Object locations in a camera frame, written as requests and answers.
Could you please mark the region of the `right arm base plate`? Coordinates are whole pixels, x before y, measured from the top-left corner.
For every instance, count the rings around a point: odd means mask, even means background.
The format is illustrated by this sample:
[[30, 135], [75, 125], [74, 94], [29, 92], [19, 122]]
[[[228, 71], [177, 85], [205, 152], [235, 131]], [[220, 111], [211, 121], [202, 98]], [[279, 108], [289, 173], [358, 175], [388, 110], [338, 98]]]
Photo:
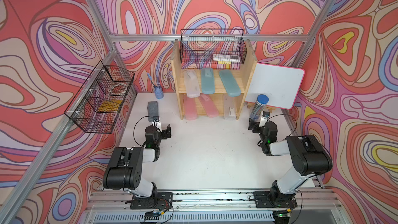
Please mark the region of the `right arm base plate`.
[[253, 194], [256, 208], [294, 209], [297, 207], [295, 194], [284, 195], [270, 191], [255, 191]]

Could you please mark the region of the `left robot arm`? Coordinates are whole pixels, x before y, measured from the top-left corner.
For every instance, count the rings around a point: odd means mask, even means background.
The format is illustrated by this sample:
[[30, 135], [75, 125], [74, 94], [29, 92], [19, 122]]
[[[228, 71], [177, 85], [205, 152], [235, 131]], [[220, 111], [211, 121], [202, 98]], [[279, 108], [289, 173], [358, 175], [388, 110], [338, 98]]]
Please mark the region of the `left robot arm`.
[[171, 137], [170, 125], [163, 130], [150, 125], [145, 129], [143, 146], [115, 148], [103, 176], [103, 188], [127, 191], [141, 198], [156, 197], [156, 184], [144, 179], [143, 164], [158, 161], [161, 142]]

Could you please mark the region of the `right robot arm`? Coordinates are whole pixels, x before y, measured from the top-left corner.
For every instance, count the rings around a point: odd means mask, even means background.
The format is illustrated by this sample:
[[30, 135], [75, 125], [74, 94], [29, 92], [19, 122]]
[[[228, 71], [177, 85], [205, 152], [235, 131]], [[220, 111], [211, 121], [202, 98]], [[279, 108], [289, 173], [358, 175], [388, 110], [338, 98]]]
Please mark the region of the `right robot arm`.
[[277, 124], [272, 121], [249, 120], [248, 129], [259, 134], [258, 146], [266, 156], [289, 155], [292, 167], [272, 183], [267, 196], [275, 207], [296, 207], [295, 193], [309, 179], [332, 170], [329, 152], [314, 135], [288, 136], [277, 141]]

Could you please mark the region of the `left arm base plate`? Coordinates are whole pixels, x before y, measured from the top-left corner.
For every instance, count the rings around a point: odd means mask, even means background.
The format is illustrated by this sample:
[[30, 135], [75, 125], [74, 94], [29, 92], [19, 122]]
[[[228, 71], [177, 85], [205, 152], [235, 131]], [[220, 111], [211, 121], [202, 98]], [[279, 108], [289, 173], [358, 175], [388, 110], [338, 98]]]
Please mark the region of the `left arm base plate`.
[[173, 193], [172, 192], [161, 192], [155, 197], [133, 197], [131, 201], [128, 201], [130, 209], [159, 209], [169, 210], [172, 208]]

